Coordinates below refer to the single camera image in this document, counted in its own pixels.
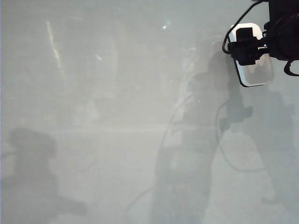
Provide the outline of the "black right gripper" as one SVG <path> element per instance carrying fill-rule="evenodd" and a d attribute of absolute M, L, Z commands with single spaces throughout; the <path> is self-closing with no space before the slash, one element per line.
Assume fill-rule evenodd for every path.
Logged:
<path fill-rule="evenodd" d="M 263 48 L 264 43 L 253 35 L 253 28 L 238 28 L 235 32 L 236 41 L 228 44 L 228 52 L 240 66 L 256 64 L 264 54 L 269 53 L 268 48 Z"/>

